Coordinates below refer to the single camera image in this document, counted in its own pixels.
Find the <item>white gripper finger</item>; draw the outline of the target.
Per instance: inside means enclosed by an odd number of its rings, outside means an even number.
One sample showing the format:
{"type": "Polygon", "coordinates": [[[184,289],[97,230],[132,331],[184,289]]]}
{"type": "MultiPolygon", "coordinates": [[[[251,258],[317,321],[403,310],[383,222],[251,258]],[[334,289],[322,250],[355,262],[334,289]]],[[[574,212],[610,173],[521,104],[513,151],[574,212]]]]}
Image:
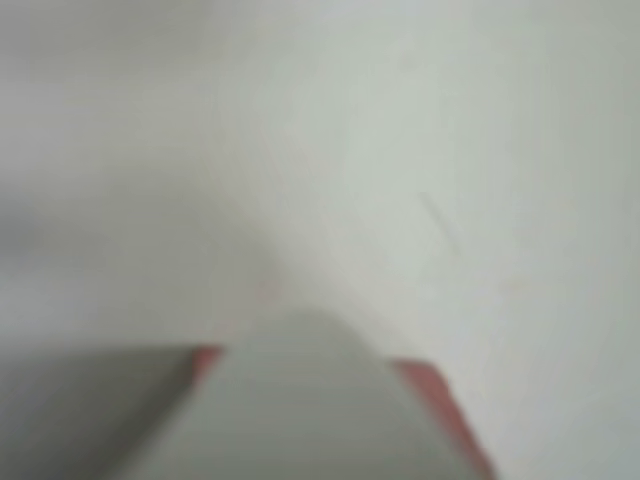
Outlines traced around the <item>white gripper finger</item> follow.
{"type": "Polygon", "coordinates": [[[418,390],[342,320],[256,328],[120,468],[123,479],[476,479],[418,390]]]}

